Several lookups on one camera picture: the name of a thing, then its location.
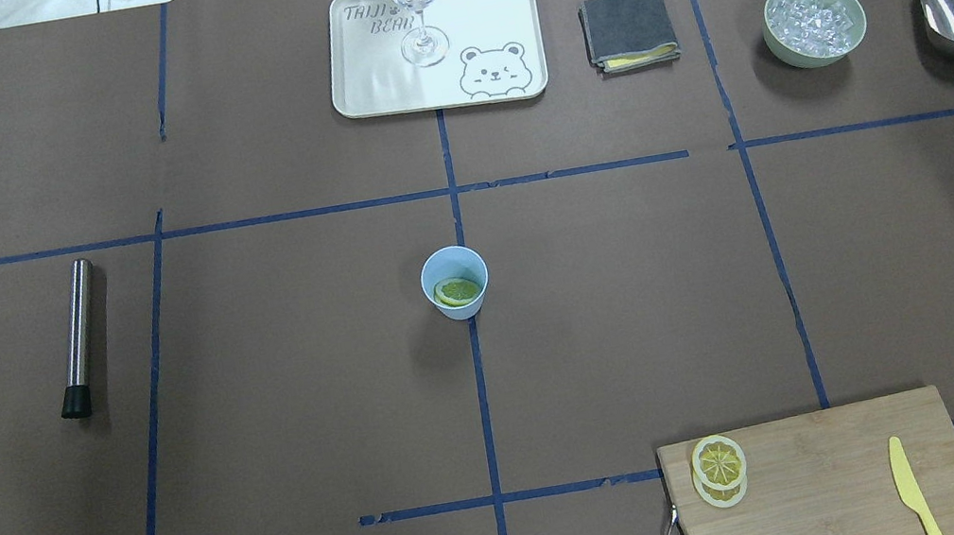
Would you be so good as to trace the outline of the grey folded cloth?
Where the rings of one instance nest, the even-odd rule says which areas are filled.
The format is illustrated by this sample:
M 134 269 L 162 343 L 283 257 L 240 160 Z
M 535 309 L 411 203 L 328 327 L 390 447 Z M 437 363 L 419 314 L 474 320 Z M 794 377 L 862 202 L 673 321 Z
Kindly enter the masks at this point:
M 590 64 L 609 75 L 681 56 L 666 0 L 586 0 L 579 6 Z

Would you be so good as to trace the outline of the lemon slice stack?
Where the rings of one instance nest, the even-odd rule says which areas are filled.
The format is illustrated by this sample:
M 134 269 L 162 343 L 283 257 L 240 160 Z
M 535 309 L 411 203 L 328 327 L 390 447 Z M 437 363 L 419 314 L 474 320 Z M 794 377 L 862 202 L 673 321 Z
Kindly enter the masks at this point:
M 749 470 L 737 441 L 718 434 L 704 437 L 695 443 L 690 462 L 693 490 L 708 506 L 729 509 L 744 499 Z

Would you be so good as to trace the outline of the yellow plastic knife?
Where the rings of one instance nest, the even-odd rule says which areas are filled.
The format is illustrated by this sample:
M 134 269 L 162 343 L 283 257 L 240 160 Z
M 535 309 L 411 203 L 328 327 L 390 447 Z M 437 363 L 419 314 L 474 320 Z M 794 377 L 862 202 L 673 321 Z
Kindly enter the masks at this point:
M 922 488 L 919 487 L 916 475 L 913 474 L 908 453 L 905 451 L 902 440 L 897 436 L 889 437 L 887 447 L 893 485 L 897 490 L 899 500 L 918 517 L 923 533 L 925 532 L 926 535 L 945 535 L 929 508 L 929 503 L 922 492 Z

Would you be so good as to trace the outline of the cream bear tray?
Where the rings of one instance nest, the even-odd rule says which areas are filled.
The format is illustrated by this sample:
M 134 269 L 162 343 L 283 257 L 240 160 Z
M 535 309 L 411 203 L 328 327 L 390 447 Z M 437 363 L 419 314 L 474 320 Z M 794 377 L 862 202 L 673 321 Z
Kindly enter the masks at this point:
M 536 0 L 333 0 L 332 104 L 344 117 L 384 116 L 541 95 L 548 84 Z

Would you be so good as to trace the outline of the light blue paper cup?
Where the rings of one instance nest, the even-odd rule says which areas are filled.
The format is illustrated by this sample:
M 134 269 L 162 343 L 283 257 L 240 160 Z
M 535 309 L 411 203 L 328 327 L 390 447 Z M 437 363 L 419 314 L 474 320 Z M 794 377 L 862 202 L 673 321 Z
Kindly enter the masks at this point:
M 426 258 L 420 278 L 426 300 L 450 319 L 461 321 L 478 314 L 490 272 L 477 251 L 454 245 Z

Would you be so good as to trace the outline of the green bowl with ice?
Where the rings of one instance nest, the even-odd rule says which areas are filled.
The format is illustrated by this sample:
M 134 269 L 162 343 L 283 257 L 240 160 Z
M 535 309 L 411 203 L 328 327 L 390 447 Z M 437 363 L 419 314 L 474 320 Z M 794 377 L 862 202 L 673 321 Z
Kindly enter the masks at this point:
M 867 14 L 859 0 L 766 0 L 763 39 L 786 65 L 831 66 L 865 40 Z

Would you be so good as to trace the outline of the bamboo cutting board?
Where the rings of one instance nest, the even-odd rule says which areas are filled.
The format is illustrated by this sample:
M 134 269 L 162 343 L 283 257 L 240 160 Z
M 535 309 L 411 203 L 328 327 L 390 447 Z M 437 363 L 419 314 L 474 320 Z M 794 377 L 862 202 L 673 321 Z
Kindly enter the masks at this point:
M 954 535 L 954 424 L 937 388 L 859 400 L 731 429 L 745 497 L 713 508 L 692 486 L 694 441 L 656 450 L 682 535 L 927 535 L 900 500 L 889 441 L 902 441 L 919 490 Z

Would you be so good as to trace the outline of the steel muddler black tip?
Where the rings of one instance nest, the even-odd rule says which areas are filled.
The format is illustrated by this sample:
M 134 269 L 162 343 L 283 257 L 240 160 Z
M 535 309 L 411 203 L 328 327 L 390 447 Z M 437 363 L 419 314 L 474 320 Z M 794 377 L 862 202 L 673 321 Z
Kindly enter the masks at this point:
M 87 420 L 94 407 L 90 389 L 89 333 L 93 286 L 93 265 L 85 257 L 73 262 L 70 283 L 69 330 L 66 386 L 60 415 L 66 420 Z

